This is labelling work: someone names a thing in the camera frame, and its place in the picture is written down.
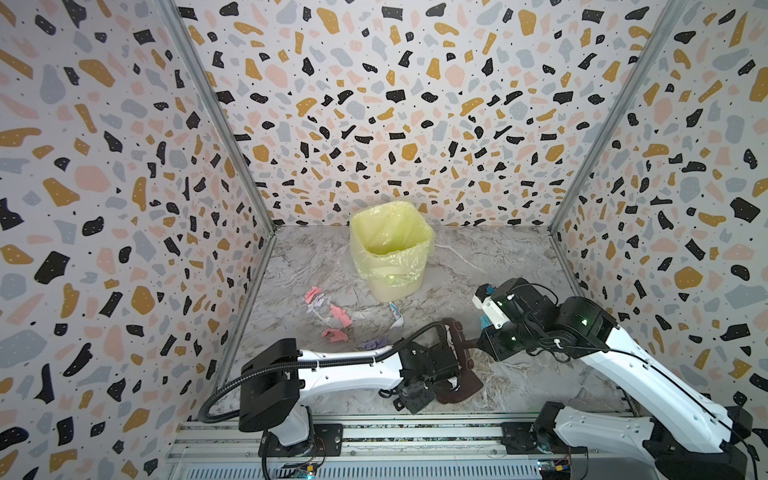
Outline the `dark brown plastic dustpan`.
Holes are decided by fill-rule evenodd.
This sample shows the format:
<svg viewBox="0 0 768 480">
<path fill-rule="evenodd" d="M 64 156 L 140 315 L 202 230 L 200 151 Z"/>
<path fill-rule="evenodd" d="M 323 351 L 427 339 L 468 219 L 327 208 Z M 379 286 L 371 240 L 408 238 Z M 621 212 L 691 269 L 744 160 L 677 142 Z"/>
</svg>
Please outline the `dark brown plastic dustpan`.
<svg viewBox="0 0 768 480">
<path fill-rule="evenodd" d="M 458 373 L 454 378 L 442 380 L 435 384 L 436 400 L 440 404 L 458 404 L 469 399 L 483 388 L 483 382 L 474 373 L 474 361 L 471 349 L 477 347 L 476 340 L 468 340 L 462 324 L 453 318 L 443 318 L 443 326 L 447 329 L 450 348 L 458 365 Z"/>
</svg>

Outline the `cream bin with green bag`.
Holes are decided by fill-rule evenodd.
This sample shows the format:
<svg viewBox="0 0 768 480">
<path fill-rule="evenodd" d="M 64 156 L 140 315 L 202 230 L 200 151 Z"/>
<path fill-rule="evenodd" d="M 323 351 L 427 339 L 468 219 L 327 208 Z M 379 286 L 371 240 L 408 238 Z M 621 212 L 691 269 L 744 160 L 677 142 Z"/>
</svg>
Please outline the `cream bin with green bag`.
<svg viewBox="0 0 768 480">
<path fill-rule="evenodd" d="M 350 253 L 374 298 L 389 303 L 422 286 L 435 232 L 411 203 L 369 207 L 350 220 Z"/>
</svg>

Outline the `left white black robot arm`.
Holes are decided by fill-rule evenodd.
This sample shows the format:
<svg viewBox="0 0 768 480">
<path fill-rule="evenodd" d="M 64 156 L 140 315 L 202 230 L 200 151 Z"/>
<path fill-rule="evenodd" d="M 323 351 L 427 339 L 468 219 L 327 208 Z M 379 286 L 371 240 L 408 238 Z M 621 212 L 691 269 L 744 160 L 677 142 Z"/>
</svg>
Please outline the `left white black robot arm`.
<svg viewBox="0 0 768 480">
<path fill-rule="evenodd" d="M 415 414 L 433 401 L 452 402 L 462 383 L 462 364 L 443 342 L 425 347 L 413 340 L 351 353 L 301 350 L 283 339 L 241 369 L 246 376 L 268 367 L 304 362 L 245 380 L 239 387 L 238 427 L 242 432 L 268 431 L 283 447 L 307 445 L 315 434 L 313 397 L 352 390 L 376 390 L 391 398 L 398 411 Z"/>
</svg>

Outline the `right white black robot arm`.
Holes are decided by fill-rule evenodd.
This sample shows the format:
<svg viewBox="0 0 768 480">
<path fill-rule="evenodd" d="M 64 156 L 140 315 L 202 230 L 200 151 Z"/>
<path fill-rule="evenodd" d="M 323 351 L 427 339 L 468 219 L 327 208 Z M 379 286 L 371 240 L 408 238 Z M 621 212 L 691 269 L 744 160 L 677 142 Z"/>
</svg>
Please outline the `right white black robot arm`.
<svg viewBox="0 0 768 480">
<path fill-rule="evenodd" d="M 548 401 L 531 426 L 545 452 L 597 449 L 645 462 L 666 479 L 744 479 L 757 475 L 747 440 L 752 417 L 699 393 L 648 354 L 592 300 L 555 304 L 534 283 L 484 284 L 473 297 L 487 325 L 477 346 L 497 361 L 525 353 L 578 360 L 635 399 L 646 415 L 619 417 Z"/>
</svg>

